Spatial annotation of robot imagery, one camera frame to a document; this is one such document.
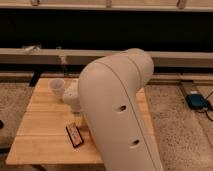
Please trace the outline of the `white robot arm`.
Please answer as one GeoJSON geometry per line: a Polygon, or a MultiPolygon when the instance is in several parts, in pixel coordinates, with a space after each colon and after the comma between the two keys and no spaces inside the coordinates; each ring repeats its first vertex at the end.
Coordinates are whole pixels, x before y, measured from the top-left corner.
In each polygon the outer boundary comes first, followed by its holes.
{"type": "Polygon", "coordinates": [[[164,171],[136,100],[153,70],[147,52],[128,49],[89,63],[62,96],[84,115],[107,171],[164,171]]]}

